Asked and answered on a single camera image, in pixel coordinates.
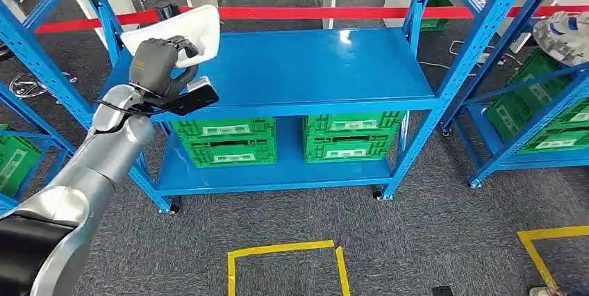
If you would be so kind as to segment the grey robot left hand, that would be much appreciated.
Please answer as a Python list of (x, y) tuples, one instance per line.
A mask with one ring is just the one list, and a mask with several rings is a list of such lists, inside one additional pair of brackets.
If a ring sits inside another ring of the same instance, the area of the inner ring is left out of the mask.
[(175, 99), (196, 76), (197, 65), (188, 67), (175, 79), (171, 77), (179, 54), (196, 56), (198, 49), (187, 38), (176, 35), (168, 39), (150, 38), (140, 43), (129, 69), (129, 83), (144, 100), (161, 106)]

